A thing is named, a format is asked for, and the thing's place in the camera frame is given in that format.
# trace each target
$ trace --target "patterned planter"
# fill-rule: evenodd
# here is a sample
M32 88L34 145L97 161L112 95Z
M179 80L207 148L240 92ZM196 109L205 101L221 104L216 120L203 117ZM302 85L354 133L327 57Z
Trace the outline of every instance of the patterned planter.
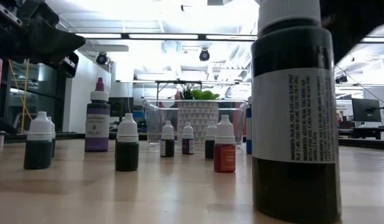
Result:
M218 103L204 100L182 101L178 105L178 139L181 139L182 130L186 122L193 127L196 143L205 141L205 128L210 121L218 123Z

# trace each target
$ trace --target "wooden table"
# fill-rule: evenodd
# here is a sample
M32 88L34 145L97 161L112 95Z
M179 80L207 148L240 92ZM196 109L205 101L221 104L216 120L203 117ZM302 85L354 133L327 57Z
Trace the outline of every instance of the wooden table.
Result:
M52 166L24 170L24 145L0 149L0 223L284 223L253 209L251 156L234 174L213 172L201 149L161 159L141 142L139 170L114 171L109 153L57 141ZM342 223L384 223L384 151L341 147Z

